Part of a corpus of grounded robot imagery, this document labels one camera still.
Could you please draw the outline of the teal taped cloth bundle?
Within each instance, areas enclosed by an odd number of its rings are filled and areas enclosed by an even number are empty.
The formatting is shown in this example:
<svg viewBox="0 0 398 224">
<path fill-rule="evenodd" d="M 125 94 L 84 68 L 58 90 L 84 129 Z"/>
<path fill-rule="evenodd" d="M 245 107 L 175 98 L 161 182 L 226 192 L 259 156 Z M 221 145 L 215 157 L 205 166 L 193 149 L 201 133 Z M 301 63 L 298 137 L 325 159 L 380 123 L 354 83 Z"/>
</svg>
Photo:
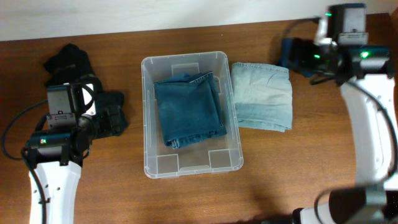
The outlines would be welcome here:
<svg viewBox="0 0 398 224">
<path fill-rule="evenodd" d="M 314 72 L 299 65 L 299 60 L 302 59 L 303 56 L 303 54 L 299 53 L 299 51 L 305 47 L 305 44 L 311 43 L 311 40 L 283 38 L 277 66 L 288 68 L 289 70 L 299 73 L 306 78 L 312 77 L 315 74 Z"/>
</svg>

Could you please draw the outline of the light blue jeans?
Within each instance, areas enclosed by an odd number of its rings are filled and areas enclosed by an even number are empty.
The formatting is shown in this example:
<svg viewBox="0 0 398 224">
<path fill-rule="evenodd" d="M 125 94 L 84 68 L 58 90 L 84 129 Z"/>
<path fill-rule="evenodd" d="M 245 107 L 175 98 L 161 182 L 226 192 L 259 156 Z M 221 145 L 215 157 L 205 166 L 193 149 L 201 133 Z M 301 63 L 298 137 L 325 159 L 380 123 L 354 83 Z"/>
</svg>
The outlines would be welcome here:
<svg viewBox="0 0 398 224">
<path fill-rule="evenodd" d="M 231 66 L 234 105 L 241 128 L 285 132 L 292 129 L 289 70 L 264 63 Z"/>
</svg>

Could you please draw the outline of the dark blue jeans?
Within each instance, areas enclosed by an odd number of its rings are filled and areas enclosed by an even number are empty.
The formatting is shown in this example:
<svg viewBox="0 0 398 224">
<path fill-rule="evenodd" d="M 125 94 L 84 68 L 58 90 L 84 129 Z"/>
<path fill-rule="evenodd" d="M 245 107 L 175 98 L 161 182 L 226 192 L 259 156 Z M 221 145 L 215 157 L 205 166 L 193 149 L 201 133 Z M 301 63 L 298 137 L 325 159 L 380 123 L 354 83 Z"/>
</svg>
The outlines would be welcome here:
<svg viewBox="0 0 398 224">
<path fill-rule="evenodd" d="M 164 144 L 173 149 L 226 135 L 213 72 L 181 73 L 154 83 Z"/>
</svg>

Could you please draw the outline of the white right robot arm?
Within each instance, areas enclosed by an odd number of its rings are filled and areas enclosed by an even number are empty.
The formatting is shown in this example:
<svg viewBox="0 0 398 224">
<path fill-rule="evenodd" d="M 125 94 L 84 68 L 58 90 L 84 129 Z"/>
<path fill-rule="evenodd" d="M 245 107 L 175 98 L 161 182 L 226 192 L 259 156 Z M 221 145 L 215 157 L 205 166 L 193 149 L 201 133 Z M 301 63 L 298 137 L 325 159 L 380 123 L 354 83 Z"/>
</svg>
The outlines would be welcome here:
<svg viewBox="0 0 398 224">
<path fill-rule="evenodd" d="M 397 222 L 397 121 L 390 51 L 365 39 L 285 38 L 280 63 L 305 77 L 334 80 L 354 137 L 356 184 L 326 189 L 326 202 L 293 212 L 295 223 Z"/>
</svg>

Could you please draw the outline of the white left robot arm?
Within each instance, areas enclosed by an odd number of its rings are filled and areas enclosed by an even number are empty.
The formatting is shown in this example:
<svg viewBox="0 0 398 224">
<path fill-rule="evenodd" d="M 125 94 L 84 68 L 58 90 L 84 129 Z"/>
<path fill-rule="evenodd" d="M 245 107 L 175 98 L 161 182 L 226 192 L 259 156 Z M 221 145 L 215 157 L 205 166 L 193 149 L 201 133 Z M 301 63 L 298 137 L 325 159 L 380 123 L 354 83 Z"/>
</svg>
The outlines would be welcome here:
<svg viewBox="0 0 398 224">
<path fill-rule="evenodd" d="M 78 182 L 92 142 L 119 136 L 126 128 L 117 103 L 50 105 L 21 151 L 31 185 L 30 223 L 73 223 Z"/>
</svg>

